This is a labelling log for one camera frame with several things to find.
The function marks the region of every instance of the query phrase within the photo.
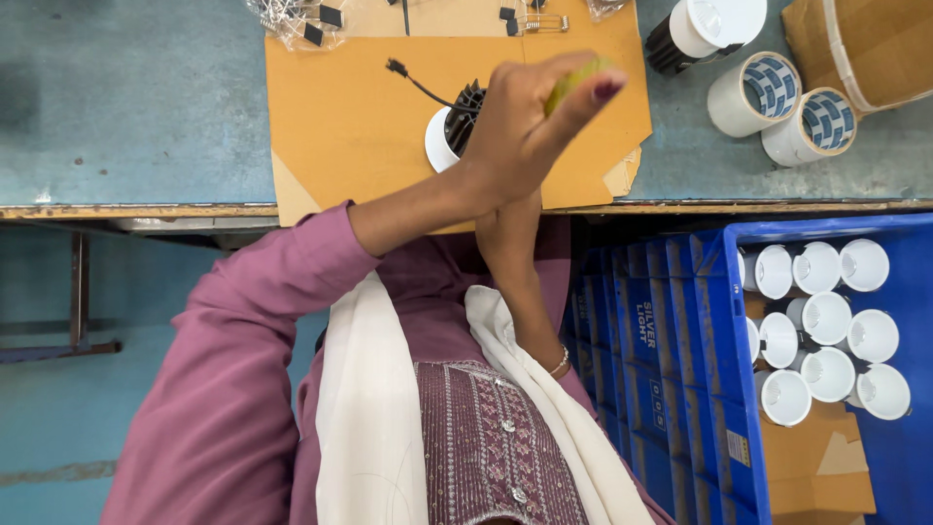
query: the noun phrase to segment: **wire connector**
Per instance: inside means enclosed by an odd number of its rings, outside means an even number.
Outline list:
[[[405,67],[405,64],[394,58],[389,59],[389,62],[385,64],[385,68],[393,73],[400,74],[402,77],[408,78],[408,69]]]

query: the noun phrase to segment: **packing tape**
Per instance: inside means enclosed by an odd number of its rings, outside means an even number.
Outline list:
[[[758,95],[754,106],[745,85]],[[722,133],[749,136],[790,117],[801,102],[801,76],[790,60],[763,51],[719,77],[709,88],[706,108]]]
[[[834,157],[856,138],[852,103],[832,88],[806,93],[790,117],[761,131],[761,144],[773,161],[783,166]]]

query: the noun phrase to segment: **workbench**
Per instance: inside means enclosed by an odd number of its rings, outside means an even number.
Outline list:
[[[760,50],[791,56],[789,2],[772,0],[758,38],[725,60],[649,70],[654,133],[631,194],[577,211],[933,207],[933,97],[868,116],[843,155],[798,168],[774,164],[758,134],[713,127],[715,78]],[[639,3],[643,39],[674,4]],[[0,219],[275,216],[262,35],[237,0],[7,2]]]

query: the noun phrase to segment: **blue crate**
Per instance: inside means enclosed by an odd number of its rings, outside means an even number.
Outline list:
[[[623,457],[636,477],[678,522],[771,523],[737,247],[860,236],[885,248],[891,272],[880,290],[848,296],[853,311],[879,308],[898,322],[900,348],[889,363],[906,377],[913,399],[912,413],[896,421],[852,409],[872,479],[884,480],[873,485],[878,514],[866,522],[922,523],[933,514],[927,497],[933,460],[923,453],[933,433],[933,357],[926,350],[933,214],[750,222],[591,253],[599,262],[587,272],[591,304],[602,299],[606,313],[596,322],[610,324],[599,332],[609,342],[599,351],[600,378],[585,386],[599,398],[606,427],[618,418],[618,431],[607,431],[613,444],[628,448],[631,456]],[[597,272],[602,295],[595,291]],[[613,299],[615,323],[608,313]],[[600,345],[601,337],[594,339]],[[629,444],[620,445],[626,436]],[[730,439],[747,442],[747,457],[730,455]]]

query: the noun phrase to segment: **bracelet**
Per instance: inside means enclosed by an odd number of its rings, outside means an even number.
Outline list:
[[[552,376],[556,374],[557,371],[560,370],[562,366],[567,364],[568,361],[570,361],[570,352],[567,351],[567,347],[564,347],[564,358],[561,360],[560,364],[557,365],[557,367],[549,372],[549,374]]]

